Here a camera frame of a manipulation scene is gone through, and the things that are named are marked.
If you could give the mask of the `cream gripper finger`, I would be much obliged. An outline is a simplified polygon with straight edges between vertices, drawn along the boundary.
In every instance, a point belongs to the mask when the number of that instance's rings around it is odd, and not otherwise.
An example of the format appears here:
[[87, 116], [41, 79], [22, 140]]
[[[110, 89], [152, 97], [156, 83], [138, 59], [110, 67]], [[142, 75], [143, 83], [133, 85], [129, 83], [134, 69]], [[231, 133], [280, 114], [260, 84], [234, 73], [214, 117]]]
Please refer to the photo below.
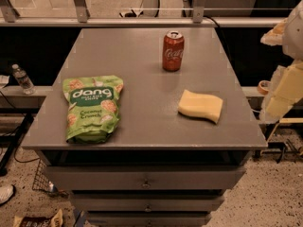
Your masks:
[[276, 123], [303, 98], [303, 61], [279, 65], [272, 75], [269, 93], [261, 104], [260, 121]]

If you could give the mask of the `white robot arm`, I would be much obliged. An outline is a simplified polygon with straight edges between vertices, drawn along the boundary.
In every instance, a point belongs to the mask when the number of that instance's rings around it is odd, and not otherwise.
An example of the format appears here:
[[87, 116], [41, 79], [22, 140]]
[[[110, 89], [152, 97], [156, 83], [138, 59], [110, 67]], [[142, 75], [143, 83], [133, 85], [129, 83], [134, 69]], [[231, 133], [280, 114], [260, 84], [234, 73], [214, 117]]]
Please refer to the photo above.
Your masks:
[[261, 104], [260, 120], [276, 123], [303, 98], [303, 2], [260, 41], [270, 46], [281, 45], [282, 52], [294, 60], [291, 65], [276, 69]]

